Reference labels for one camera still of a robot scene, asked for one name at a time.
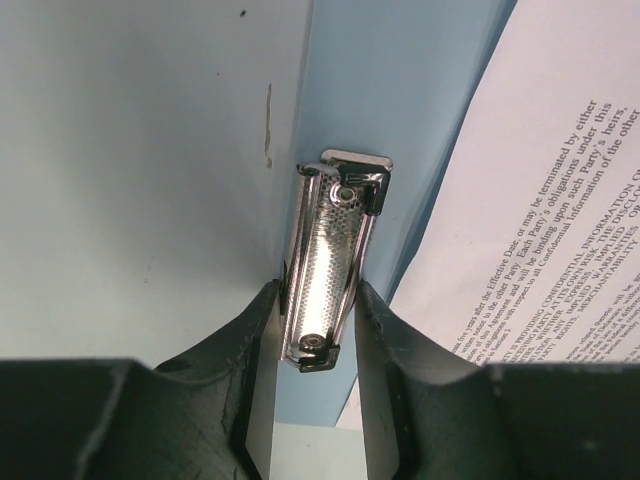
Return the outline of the metal folder clip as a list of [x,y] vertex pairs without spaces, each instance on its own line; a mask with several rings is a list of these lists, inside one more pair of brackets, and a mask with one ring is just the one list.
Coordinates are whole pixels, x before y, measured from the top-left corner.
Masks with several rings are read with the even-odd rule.
[[280,357],[301,373],[337,363],[392,170],[388,157],[339,149],[296,167],[280,290]]

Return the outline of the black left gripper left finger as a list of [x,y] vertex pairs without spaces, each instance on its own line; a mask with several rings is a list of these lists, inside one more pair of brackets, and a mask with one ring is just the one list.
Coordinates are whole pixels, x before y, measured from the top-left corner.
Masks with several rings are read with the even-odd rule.
[[148,368],[133,359],[1,364],[5,479],[266,479],[277,282],[234,320]]

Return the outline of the text paper sheet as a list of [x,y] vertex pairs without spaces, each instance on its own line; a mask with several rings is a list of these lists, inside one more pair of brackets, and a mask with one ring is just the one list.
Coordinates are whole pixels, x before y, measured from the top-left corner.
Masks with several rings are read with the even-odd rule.
[[639,359],[639,5],[518,2],[391,302],[476,363]]

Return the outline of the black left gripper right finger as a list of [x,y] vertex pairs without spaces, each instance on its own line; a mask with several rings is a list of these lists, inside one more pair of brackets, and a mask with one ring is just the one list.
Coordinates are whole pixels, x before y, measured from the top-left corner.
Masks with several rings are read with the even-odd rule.
[[633,364],[477,366],[356,295],[355,335],[371,479],[635,479]]

